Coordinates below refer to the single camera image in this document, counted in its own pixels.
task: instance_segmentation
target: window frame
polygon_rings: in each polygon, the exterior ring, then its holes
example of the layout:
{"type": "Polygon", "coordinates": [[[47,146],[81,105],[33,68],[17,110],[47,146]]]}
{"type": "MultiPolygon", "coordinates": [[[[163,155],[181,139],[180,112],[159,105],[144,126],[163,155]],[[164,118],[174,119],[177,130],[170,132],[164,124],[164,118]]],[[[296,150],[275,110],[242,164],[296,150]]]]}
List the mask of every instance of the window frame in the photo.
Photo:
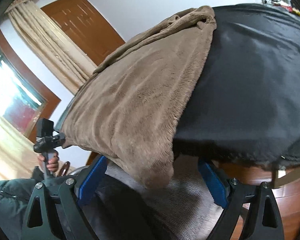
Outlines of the window frame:
{"type": "MultiPolygon", "coordinates": [[[[47,88],[36,75],[26,66],[19,56],[12,49],[3,33],[0,30],[0,58],[4,58],[7,64],[34,89],[44,100],[45,105],[40,113],[40,118],[49,119],[53,111],[60,103],[58,98],[49,88],[47,88]]],[[[33,143],[36,142],[36,126],[32,128],[30,134],[26,136],[33,143]]]]}

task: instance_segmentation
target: floor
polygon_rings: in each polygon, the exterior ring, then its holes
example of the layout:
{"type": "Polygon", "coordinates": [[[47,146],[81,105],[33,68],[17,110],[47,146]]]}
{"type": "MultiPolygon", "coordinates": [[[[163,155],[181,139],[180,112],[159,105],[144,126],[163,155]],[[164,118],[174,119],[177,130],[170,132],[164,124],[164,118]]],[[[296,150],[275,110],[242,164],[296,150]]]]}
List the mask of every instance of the floor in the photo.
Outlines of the floor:
{"type": "MultiPolygon", "coordinates": [[[[220,164],[219,167],[231,178],[246,184],[259,185],[263,181],[271,181],[272,177],[271,172],[256,167],[246,168],[230,163],[220,164]]],[[[273,189],[273,193],[282,217],[285,240],[295,240],[300,232],[300,181],[273,189]]],[[[243,219],[240,217],[231,240],[239,239],[242,227],[243,219]]]]}

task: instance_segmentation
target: door panel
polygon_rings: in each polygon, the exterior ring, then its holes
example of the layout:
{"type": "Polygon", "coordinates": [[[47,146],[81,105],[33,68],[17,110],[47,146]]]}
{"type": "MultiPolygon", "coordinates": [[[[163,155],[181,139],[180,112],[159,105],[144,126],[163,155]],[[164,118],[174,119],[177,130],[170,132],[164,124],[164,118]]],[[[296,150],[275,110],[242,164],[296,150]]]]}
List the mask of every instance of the door panel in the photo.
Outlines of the door panel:
{"type": "Polygon", "coordinates": [[[97,65],[124,44],[114,28],[87,0],[57,0],[41,9],[97,65]]]}

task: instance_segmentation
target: hand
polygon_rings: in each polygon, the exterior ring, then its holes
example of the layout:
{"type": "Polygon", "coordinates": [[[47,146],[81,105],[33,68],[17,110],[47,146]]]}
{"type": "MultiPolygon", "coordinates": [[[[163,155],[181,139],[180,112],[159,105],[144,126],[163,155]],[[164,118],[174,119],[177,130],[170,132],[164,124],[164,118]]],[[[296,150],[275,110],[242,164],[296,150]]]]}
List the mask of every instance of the hand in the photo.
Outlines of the hand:
{"type": "MultiPolygon", "coordinates": [[[[49,171],[56,172],[59,168],[59,157],[58,157],[58,152],[56,150],[53,150],[53,158],[48,160],[47,168],[49,171]]],[[[38,155],[38,161],[39,165],[42,168],[42,165],[44,165],[44,157],[42,154],[38,155]]]]}

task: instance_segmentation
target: curtain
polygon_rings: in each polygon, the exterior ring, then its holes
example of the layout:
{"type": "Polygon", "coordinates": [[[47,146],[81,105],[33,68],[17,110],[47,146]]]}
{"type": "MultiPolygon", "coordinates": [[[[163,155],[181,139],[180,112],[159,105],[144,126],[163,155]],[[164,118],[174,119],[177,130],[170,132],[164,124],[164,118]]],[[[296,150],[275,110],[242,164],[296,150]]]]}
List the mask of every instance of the curtain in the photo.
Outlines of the curtain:
{"type": "Polygon", "coordinates": [[[48,69],[73,94],[97,65],[34,2],[8,12],[12,25],[48,69]]]}
{"type": "Polygon", "coordinates": [[[29,178],[38,165],[33,143],[0,116],[0,180],[29,178]]]}

